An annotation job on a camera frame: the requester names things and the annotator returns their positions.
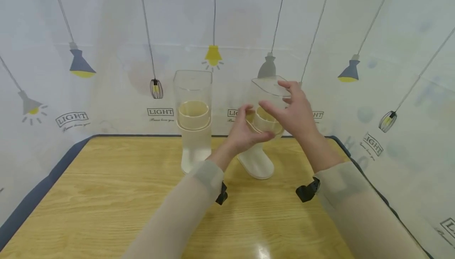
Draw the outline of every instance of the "hand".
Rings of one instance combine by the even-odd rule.
[[[254,133],[246,123],[246,115],[253,106],[245,104],[237,111],[234,125],[227,139],[209,157],[224,172],[231,160],[239,153],[244,152],[257,143],[267,142],[275,137],[271,131]]]
[[[231,147],[236,155],[248,150],[257,143],[267,142],[275,137],[275,134],[271,131],[255,133],[250,130],[246,123],[246,115],[251,112],[252,108],[251,104],[245,104],[239,108],[234,125],[226,139],[226,144]]]
[[[260,106],[272,115],[297,140],[319,134],[314,122],[311,105],[300,86],[295,81],[278,81],[278,84],[291,93],[283,98],[289,106],[286,109],[275,107],[270,101],[260,101]]]

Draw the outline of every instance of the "person's left hand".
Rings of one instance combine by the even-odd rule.
[[[234,154],[244,152],[257,143],[267,142],[275,137],[271,131],[264,133],[255,133],[251,131],[246,123],[246,115],[251,112],[253,106],[251,104],[244,104],[239,108],[235,118],[234,125],[229,132],[225,144],[233,150]]]

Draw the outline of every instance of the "gray lamp drawing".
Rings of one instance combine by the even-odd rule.
[[[26,92],[23,91],[21,86],[17,83],[16,79],[14,78],[11,71],[9,71],[9,68],[7,67],[5,61],[3,61],[3,58],[1,56],[0,61],[3,64],[3,67],[5,68],[7,73],[9,74],[9,76],[11,77],[13,83],[16,85],[17,89],[19,89],[19,96],[22,99],[22,115],[24,115],[22,122],[25,122],[27,119],[30,119],[30,125],[33,125],[33,119],[35,119],[38,123],[41,124],[41,119],[37,117],[37,114],[41,113],[41,115],[47,116],[47,114],[42,111],[42,109],[47,108],[47,106],[43,106],[41,102],[29,98]]]
[[[371,28],[374,25],[374,22],[376,21],[384,2],[385,2],[385,0],[382,0],[381,4],[379,5],[379,8],[376,11],[374,18],[372,19],[372,22],[368,28],[368,31],[366,32],[365,37],[363,38],[363,41],[360,44],[359,51],[357,52],[357,54],[352,56],[352,58],[349,60],[348,67],[345,68],[344,71],[342,71],[342,73],[338,76],[338,80],[340,80],[341,82],[351,83],[351,82],[359,80],[359,73],[357,72],[357,65],[360,63],[360,60],[359,60],[360,51],[362,50],[363,44],[367,40],[368,34],[370,33]]]
[[[258,79],[263,77],[274,76],[276,74],[276,67],[273,61],[275,61],[275,57],[272,55],[272,53],[267,53],[265,62],[261,65],[261,68],[259,69]]]
[[[283,0],[281,0],[280,9],[278,10],[278,19],[276,20],[275,33],[273,34],[272,49],[265,58],[265,62],[261,65],[261,68],[258,72],[258,79],[264,77],[274,77],[276,76],[276,67],[275,67],[275,57],[273,56],[273,46],[275,46],[276,31],[278,30],[278,23],[280,20],[281,7],[283,5]]]
[[[86,59],[83,57],[83,52],[78,49],[76,43],[74,42],[73,34],[70,29],[70,24],[68,19],[66,18],[65,10],[63,9],[63,4],[61,0],[57,0],[60,6],[60,10],[62,11],[63,19],[65,20],[66,29],[68,30],[68,34],[71,38],[70,42],[70,52],[73,55],[73,62],[71,63],[70,72],[77,75],[78,77],[82,77],[87,79],[89,77],[94,76],[96,71],[93,70],[92,67],[87,63]]]

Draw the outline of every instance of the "person's right hand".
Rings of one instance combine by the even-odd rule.
[[[273,116],[296,139],[319,134],[314,122],[311,105],[300,86],[295,81],[278,81],[278,84],[290,92],[290,98],[283,98],[289,106],[280,109],[270,101],[261,100],[259,105]]]

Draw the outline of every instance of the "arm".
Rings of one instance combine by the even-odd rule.
[[[221,190],[231,160],[272,133],[252,133],[246,124],[249,105],[242,106],[229,136],[205,161],[198,163],[166,196],[164,202],[129,246],[124,259],[176,259]]]
[[[180,258],[189,237],[221,189],[224,170],[231,161],[220,147],[183,177],[123,255],[125,259]]]
[[[321,135],[311,105],[296,82],[278,82],[291,92],[278,109],[267,101],[260,105],[302,146],[315,177],[317,196],[356,258],[423,259],[424,251],[408,234],[389,207],[352,162],[342,163]]]

